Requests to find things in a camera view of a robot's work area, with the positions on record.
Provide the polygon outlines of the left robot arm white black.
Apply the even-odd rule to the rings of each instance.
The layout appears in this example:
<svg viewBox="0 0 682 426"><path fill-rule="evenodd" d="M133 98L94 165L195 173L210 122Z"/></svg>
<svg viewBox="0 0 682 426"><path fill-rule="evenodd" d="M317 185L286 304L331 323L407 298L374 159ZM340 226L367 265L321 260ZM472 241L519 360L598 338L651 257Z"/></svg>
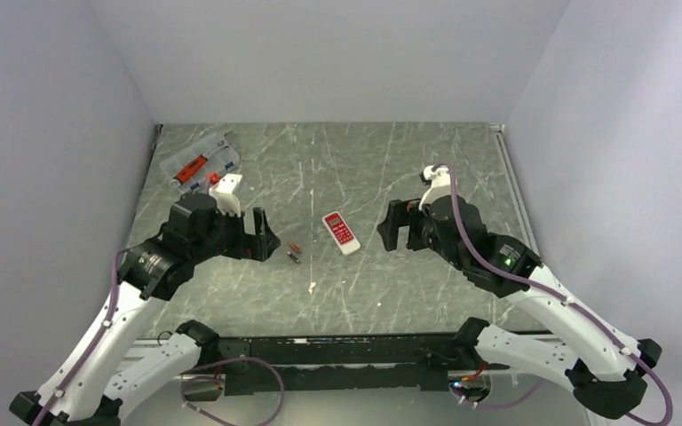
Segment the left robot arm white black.
<svg viewBox="0 0 682 426"><path fill-rule="evenodd" d="M116 369L197 265L217 256L265 262L280 247L263 209L252 210L255 231L248 233L243 213L225 206L205 193L184 195L154 236L121 250L89 329L48 381L14 397L10 412L27 425L119 425L172 376L212 370L221 356L219 335L194 319L135 365Z"/></svg>

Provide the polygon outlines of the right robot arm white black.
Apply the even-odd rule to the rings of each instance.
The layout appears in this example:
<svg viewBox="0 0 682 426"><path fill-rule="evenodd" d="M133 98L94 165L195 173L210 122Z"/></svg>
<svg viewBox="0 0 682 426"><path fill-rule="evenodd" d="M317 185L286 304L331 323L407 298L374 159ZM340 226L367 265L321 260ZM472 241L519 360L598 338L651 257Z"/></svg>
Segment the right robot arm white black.
<svg viewBox="0 0 682 426"><path fill-rule="evenodd" d="M559 342L536 341L470 317L453 337L457 363L517 367L570 391L602 417L630 415L645 396L645 376L656 366L661 346L615 330L577 301L527 245L490 232L479 210L464 199L458 207L456 215L448 196L424 207L417 199L394 200L377 232L385 250L392 251L399 230L407 227L407 249L433 251L475 287L541 322Z"/></svg>

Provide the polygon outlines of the white remote control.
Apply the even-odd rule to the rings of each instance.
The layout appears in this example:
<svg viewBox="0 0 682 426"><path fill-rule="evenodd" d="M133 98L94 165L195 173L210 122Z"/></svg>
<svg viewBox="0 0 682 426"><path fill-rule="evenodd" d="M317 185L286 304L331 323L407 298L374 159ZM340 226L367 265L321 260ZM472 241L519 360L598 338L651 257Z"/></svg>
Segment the white remote control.
<svg viewBox="0 0 682 426"><path fill-rule="evenodd" d="M323 216L322 223L344 256L349 256L361 249L359 240L338 211Z"/></svg>

